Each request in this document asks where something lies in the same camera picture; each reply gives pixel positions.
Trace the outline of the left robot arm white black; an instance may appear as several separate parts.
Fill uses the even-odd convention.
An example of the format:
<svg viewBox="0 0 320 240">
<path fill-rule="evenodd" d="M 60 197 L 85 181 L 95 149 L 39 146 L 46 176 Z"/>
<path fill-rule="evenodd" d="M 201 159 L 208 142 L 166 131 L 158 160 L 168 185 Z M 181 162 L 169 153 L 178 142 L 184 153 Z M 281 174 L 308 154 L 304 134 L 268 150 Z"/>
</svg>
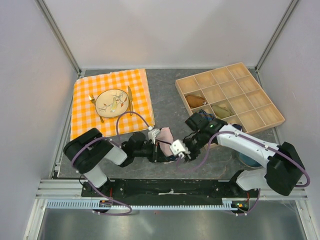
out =
<svg viewBox="0 0 320 240">
<path fill-rule="evenodd" d="M 126 167 L 135 158 L 146 158 L 151 163 L 168 163 L 160 142 L 147 140 L 142 132 L 135 132 L 121 146 L 103 137 L 97 128 L 85 132 L 67 143 L 63 153 L 71 161 L 71 165 L 92 183 L 92 191 L 99 197 L 106 196 L 110 191 L 109 178 L 101 170 L 101 160 L 109 160 L 117 166 Z"/>
</svg>

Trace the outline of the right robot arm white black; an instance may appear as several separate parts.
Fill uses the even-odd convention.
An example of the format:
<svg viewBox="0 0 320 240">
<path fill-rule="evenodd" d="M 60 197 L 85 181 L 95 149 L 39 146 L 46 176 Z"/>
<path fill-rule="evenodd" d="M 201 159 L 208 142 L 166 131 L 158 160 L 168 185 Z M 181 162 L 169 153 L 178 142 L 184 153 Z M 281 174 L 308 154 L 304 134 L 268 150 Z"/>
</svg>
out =
<svg viewBox="0 0 320 240">
<path fill-rule="evenodd" d="M 187 162 L 195 160 L 205 145 L 215 143 L 237 151 L 257 162 L 259 169 L 239 170 L 229 184 L 235 197 L 246 191 L 270 188 L 274 192 L 289 196 L 294 188 L 305 188 L 311 183 L 310 176 L 295 147 L 288 143 L 276 144 L 253 137 L 224 120 L 212 121 L 194 113 L 186 120 L 193 135 L 178 140 L 177 156 Z"/>
</svg>

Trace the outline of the pink underwear navy trim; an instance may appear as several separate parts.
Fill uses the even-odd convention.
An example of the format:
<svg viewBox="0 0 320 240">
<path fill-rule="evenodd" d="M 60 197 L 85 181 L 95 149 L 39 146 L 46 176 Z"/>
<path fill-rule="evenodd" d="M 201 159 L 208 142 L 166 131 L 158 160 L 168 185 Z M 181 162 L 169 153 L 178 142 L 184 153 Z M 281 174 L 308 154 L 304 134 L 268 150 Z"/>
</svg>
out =
<svg viewBox="0 0 320 240">
<path fill-rule="evenodd" d="M 160 133 L 157 135 L 156 140 L 159 141 L 159 146 L 163 154 L 168 159 L 168 162 L 175 162 L 178 160 L 170 150 L 170 145 L 174 142 L 173 135 L 169 127 L 162 127 Z"/>
</svg>

